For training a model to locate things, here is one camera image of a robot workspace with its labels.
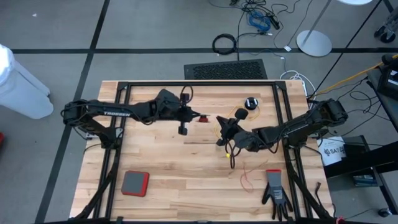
blue cable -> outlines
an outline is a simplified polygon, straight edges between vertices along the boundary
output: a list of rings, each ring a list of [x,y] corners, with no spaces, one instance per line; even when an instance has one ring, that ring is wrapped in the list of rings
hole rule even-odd
[[[262,12],[252,11],[246,14],[246,19],[249,26],[257,28],[259,32],[267,32],[271,28],[271,20],[264,16]]]

floor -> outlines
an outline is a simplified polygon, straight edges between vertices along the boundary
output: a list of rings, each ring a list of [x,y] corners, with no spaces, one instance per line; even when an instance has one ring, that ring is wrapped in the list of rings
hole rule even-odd
[[[228,2],[212,0],[218,6],[227,6]],[[289,10],[293,6],[293,1],[288,0],[270,0],[267,4],[270,6],[275,2],[286,3]],[[315,86],[330,71],[320,89],[378,63],[386,48],[398,52],[398,41],[383,44],[373,38],[373,32],[388,15],[384,1],[379,0],[365,6],[331,2],[317,25],[317,30],[329,36],[333,44],[332,53],[326,57],[314,58],[300,53],[295,36],[289,44],[291,52],[277,49],[289,42],[309,2],[301,0],[294,13],[279,14],[284,29],[275,39],[276,46],[273,43],[277,33],[274,29],[271,29],[273,36],[242,38],[239,46],[251,53],[263,48],[278,52],[285,58],[288,70],[306,75]],[[299,32],[311,27],[325,2],[311,3]],[[398,6],[397,0],[390,2],[393,7]],[[31,120],[0,108],[3,117],[0,130],[7,138],[0,150],[0,178],[3,180],[0,184],[0,223],[33,223],[44,218],[50,222],[68,218],[85,142],[74,132],[64,129],[59,112],[65,103],[78,98],[96,98],[102,80],[178,80],[184,79],[185,64],[236,60],[236,54],[217,55],[211,52],[210,46],[219,34],[236,35],[240,16],[240,10],[214,7],[206,0],[1,1],[0,43],[11,48],[16,59],[50,88],[55,111],[44,119]],[[255,31],[246,21],[241,23],[241,33]],[[229,42],[220,41],[219,45],[229,47]],[[263,59],[269,79],[278,79],[284,71],[284,61],[269,52],[241,53],[241,60],[255,58]],[[358,89],[374,95],[367,85]],[[336,98],[348,90],[342,88],[320,99]],[[341,102],[346,110],[367,107],[366,102],[354,101],[350,97],[342,98]],[[384,110],[379,115],[386,116]],[[336,130],[344,133],[370,116],[361,112],[352,114],[348,122]],[[349,136],[360,134],[375,144],[387,144],[397,139],[391,123],[380,118],[370,120]],[[55,158],[58,159],[55,166],[60,166],[60,172],[56,184],[52,185],[51,200],[44,200],[49,202],[49,209],[36,219]],[[390,186],[398,184],[395,172],[385,174],[385,178]],[[337,216],[348,218],[370,209],[350,220],[398,222],[397,217],[377,215],[378,209],[386,207],[379,189],[355,188],[347,177],[328,182]]]

butcher block tabletop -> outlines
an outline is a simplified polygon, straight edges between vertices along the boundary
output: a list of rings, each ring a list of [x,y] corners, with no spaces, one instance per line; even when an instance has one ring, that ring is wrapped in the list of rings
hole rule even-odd
[[[182,86],[168,86],[168,82],[164,81],[164,86],[134,86],[129,103],[154,99],[163,88],[179,96]],[[114,102],[117,85],[118,81],[103,81],[98,99]],[[308,105],[301,81],[287,80],[286,85],[293,117],[304,114],[308,110]],[[267,169],[282,170],[282,185],[289,200],[292,201],[282,147],[280,146],[276,154],[268,150],[255,153],[243,149],[236,157],[236,167],[232,170],[224,147],[215,144],[218,137],[214,132],[216,126],[216,132],[220,134],[216,116],[227,117],[231,111],[233,116],[237,106],[242,106],[245,99],[250,96],[258,99],[259,109],[250,111],[246,120],[239,122],[242,128],[249,131],[252,128],[277,126],[272,88],[270,86],[193,86],[193,91],[193,100],[189,106],[194,111],[210,116],[209,123],[199,123],[197,118],[187,123],[187,136],[178,134],[180,123],[176,121],[157,121],[146,126],[133,119],[127,119],[111,219],[124,217],[125,221],[273,221],[272,201],[269,200],[265,205],[261,203],[267,185]],[[279,96],[286,121],[281,92]],[[111,119],[100,116],[95,120],[104,126],[109,126]],[[98,143],[98,139],[90,140],[87,146]],[[313,140],[308,140],[307,144],[318,149]],[[320,156],[306,148],[301,149],[301,156],[309,191],[315,195],[315,187],[317,182],[320,182],[322,184],[318,193],[320,200],[329,213],[333,214]],[[70,212],[71,217],[79,214],[96,192],[103,157],[104,149],[99,146],[91,147],[85,152]],[[124,173],[128,170],[150,174],[145,197],[121,193]],[[302,194],[298,188],[297,193],[301,216],[305,217]],[[104,217],[107,198],[108,192],[105,192],[100,217]]]

white trash can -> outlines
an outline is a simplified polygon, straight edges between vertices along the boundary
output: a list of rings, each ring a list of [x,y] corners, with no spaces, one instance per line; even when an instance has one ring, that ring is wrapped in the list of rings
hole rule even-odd
[[[11,50],[0,45],[0,105],[40,119],[54,110],[49,94],[43,83],[15,61]]]

white cable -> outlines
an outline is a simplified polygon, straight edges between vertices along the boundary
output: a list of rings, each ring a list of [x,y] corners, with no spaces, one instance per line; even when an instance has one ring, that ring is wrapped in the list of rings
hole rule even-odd
[[[303,78],[306,79],[306,80],[309,82],[309,84],[312,86],[312,88],[313,88],[313,90],[314,90],[314,95],[317,94],[317,93],[315,92],[315,86],[312,84],[312,82],[311,82],[305,75],[300,74],[298,71],[295,71],[295,70],[286,71],[286,72],[284,72],[284,73],[282,73],[282,74],[280,75],[279,79],[283,79],[283,76],[286,75],[286,74],[288,74],[288,73],[290,73],[290,72],[294,72],[294,73],[295,73],[294,76],[292,76],[292,77],[289,78],[290,80],[301,80],[301,81],[305,82],[305,81],[303,80]]]

